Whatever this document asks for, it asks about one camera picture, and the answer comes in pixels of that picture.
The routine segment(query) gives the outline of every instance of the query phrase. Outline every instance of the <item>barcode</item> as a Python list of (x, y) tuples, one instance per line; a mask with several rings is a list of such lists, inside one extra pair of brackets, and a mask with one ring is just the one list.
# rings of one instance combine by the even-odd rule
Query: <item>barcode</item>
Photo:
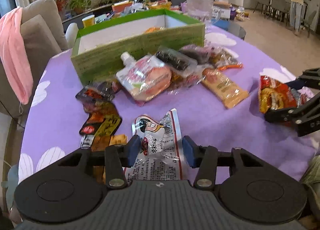
[(163, 117), (163, 119), (160, 121), (160, 124), (163, 125), (165, 134), (172, 133), (172, 121), (169, 113)]

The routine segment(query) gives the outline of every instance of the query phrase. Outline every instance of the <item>gray pants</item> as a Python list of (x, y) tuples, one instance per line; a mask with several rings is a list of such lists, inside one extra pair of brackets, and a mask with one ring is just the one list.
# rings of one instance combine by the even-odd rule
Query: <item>gray pants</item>
[(294, 27), (296, 31), (300, 27), (300, 18), (301, 18), (302, 4), (297, 2), (291, 2), (290, 8), (290, 26)]

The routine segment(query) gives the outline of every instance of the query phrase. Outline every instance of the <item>pink towel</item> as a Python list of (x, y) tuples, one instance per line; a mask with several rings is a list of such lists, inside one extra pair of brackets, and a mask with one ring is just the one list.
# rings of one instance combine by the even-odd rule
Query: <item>pink towel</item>
[(21, 104), (27, 104), (33, 78), (20, 34), (21, 17), (22, 8), (18, 7), (0, 19), (0, 58), (12, 90)]

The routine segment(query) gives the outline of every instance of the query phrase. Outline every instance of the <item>yellow basket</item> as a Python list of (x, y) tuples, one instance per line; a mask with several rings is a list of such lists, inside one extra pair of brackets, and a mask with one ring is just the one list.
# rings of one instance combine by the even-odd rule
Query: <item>yellow basket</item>
[(162, 4), (162, 5), (158, 5), (158, 6), (149, 6), (148, 8), (149, 10), (160, 10), (160, 9), (166, 9), (166, 10), (170, 10), (172, 2), (168, 2), (166, 4)]

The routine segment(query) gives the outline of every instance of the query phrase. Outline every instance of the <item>black robotic claw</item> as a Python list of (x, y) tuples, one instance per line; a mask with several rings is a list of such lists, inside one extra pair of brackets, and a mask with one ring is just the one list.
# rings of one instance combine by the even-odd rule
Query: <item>black robotic claw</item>
[[(199, 167), (193, 186), (188, 180), (128, 185), (122, 167), (136, 160), (138, 136), (104, 152), (74, 151), (17, 187), (15, 202), (24, 218), (17, 228), (123, 230), (130, 222), (130, 229), (139, 230), (304, 229), (296, 220), (307, 201), (299, 182), (244, 149), (219, 152), (189, 136), (182, 145), (188, 164)], [(103, 165), (106, 183), (99, 184), (87, 171)], [(217, 185), (219, 166), (229, 167), (230, 177)]]
[[(303, 87), (320, 89), (320, 68), (308, 69), (296, 80), (287, 83), (290, 88), (299, 90)], [(297, 108), (269, 109), (265, 120), (274, 122), (291, 122), (298, 136), (304, 136), (320, 130), (320, 93)]]

